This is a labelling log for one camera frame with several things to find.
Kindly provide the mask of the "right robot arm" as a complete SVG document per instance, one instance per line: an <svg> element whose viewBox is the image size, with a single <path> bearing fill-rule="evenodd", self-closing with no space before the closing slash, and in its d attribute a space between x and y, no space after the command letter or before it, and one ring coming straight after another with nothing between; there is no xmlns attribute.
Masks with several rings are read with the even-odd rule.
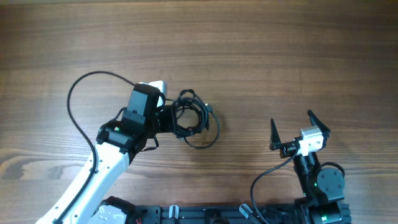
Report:
<svg viewBox="0 0 398 224"><path fill-rule="evenodd" d="M307 114L311 126L299 131L299 136L282 142L275 121L271 120L270 150L280 151L281 158L294 163L303 197L293 205L293 222L307 224L351 223L351 212L345 199L345 170L334 162L320 163L317 152L326 147L330 129L313 113Z"/></svg>

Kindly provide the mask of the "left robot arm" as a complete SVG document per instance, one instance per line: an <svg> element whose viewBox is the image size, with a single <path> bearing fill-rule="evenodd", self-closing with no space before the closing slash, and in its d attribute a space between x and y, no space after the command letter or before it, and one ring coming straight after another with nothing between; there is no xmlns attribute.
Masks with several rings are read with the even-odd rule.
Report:
<svg viewBox="0 0 398 224"><path fill-rule="evenodd" d="M140 223L135 205L104 196L147 141L168 131L159 120L165 95L163 81L134 85L128 106L100 127L94 151L39 223Z"/></svg>

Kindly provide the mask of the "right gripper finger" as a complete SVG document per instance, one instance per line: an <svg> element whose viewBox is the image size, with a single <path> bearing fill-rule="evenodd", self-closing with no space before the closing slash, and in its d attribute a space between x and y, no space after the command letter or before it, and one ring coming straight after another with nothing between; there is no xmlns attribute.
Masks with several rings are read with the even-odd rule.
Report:
<svg viewBox="0 0 398 224"><path fill-rule="evenodd" d="M270 150L278 150L281 148L281 145L282 143L275 125L275 121L274 119L271 119L271 140L269 148Z"/></svg>
<svg viewBox="0 0 398 224"><path fill-rule="evenodd" d="M330 129L324 124L322 123L313 113L312 110L308 110L307 114L310 118L310 122L313 126L317 126L320 131L322 132L323 137L329 137L330 136Z"/></svg>

